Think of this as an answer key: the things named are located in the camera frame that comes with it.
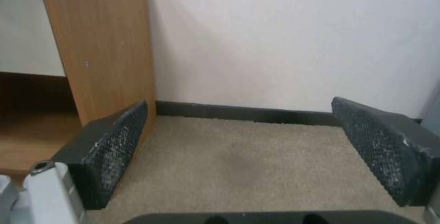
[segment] black baseboard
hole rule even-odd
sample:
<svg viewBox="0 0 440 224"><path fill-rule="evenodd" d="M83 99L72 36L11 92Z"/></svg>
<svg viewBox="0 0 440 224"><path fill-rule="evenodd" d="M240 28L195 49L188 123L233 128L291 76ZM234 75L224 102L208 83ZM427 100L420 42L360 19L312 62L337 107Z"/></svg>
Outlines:
<svg viewBox="0 0 440 224"><path fill-rule="evenodd" d="M225 105L202 105L181 102L156 102L160 116L201 117L205 119L245 120L264 123L339 126L332 113L264 108L241 108Z"/></svg>

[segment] wooden shelf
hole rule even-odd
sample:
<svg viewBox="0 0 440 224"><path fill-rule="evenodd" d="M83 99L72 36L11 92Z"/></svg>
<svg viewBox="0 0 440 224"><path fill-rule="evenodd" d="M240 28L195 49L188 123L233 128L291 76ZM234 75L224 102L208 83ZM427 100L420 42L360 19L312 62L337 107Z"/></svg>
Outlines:
<svg viewBox="0 0 440 224"><path fill-rule="evenodd" d="M0 120L0 174L26 175L81 130L77 113L7 113Z"/></svg>
<svg viewBox="0 0 440 224"><path fill-rule="evenodd" d="M0 73L0 174L21 185L81 130L65 77Z"/></svg>

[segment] carpet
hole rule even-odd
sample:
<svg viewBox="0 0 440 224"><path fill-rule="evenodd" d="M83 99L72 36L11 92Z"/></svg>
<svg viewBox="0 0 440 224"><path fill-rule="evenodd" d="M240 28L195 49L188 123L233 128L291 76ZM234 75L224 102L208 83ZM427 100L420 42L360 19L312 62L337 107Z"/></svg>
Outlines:
<svg viewBox="0 0 440 224"><path fill-rule="evenodd" d="M399 208L339 127L160 116L91 223L147 213Z"/></svg>

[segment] floor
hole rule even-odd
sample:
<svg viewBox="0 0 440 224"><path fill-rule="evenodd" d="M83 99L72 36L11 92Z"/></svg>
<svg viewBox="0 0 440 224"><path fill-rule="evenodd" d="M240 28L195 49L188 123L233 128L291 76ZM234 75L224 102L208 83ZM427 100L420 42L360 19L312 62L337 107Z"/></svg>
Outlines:
<svg viewBox="0 0 440 224"><path fill-rule="evenodd" d="M159 117L107 208L91 223L146 213L399 208L338 127Z"/></svg>

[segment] wall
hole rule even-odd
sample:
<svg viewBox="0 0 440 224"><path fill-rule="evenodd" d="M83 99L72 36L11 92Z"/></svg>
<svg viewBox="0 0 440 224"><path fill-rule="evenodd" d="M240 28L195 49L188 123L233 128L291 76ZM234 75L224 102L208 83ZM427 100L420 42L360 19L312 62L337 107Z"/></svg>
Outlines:
<svg viewBox="0 0 440 224"><path fill-rule="evenodd" d="M420 117L440 87L439 0L149 0L157 98Z"/></svg>
<svg viewBox="0 0 440 224"><path fill-rule="evenodd" d="M64 76L43 0L0 0L0 71Z"/></svg>

